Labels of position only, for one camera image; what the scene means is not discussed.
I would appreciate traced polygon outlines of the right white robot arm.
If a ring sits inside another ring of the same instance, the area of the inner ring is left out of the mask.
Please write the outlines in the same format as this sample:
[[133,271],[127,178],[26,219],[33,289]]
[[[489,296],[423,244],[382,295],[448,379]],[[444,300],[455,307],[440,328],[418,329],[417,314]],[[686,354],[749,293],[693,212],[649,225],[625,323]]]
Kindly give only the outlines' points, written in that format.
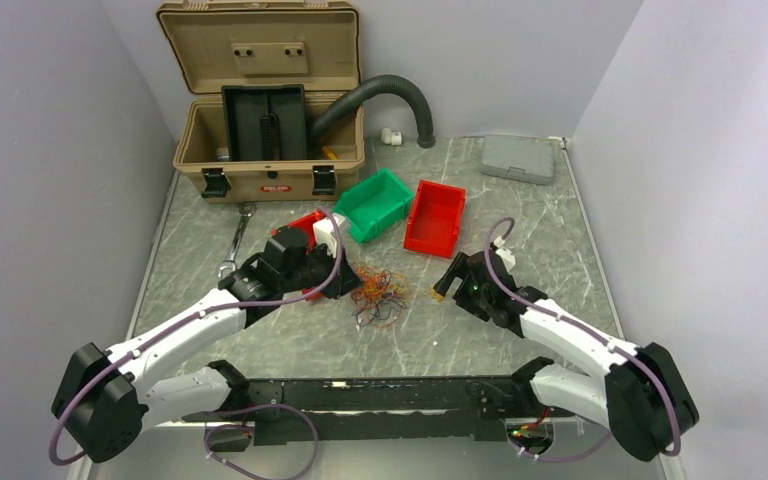
[[493,250],[458,253],[433,290],[443,296],[459,280],[458,307],[575,365],[569,370],[539,357],[518,369],[510,391],[515,409],[524,415],[545,406],[566,410],[606,428],[637,460],[677,453],[699,411],[670,352],[596,329],[541,290],[517,285],[508,264]]

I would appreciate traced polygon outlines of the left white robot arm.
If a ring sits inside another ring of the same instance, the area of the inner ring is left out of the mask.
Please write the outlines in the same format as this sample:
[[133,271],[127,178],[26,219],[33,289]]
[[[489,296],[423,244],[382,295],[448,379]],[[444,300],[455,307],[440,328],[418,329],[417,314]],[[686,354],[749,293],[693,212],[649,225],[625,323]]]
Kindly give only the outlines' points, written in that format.
[[191,414],[239,417],[251,404],[250,382],[228,361],[177,377],[170,372],[284,305],[316,294],[338,299],[359,284],[336,218],[323,219],[312,234],[278,229],[262,251],[184,311],[123,343],[88,343],[72,354],[52,405],[58,424],[51,461],[106,462],[141,433]]

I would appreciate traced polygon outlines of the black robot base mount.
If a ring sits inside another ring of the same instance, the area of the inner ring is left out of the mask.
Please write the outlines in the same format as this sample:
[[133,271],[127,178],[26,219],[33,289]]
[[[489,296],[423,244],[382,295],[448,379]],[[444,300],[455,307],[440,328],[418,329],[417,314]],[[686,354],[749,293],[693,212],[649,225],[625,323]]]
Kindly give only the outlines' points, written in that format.
[[322,441],[468,438],[504,441],[550,410],[509,376],[251,379],[216,411],[186,422],[243,422],[257,446]]

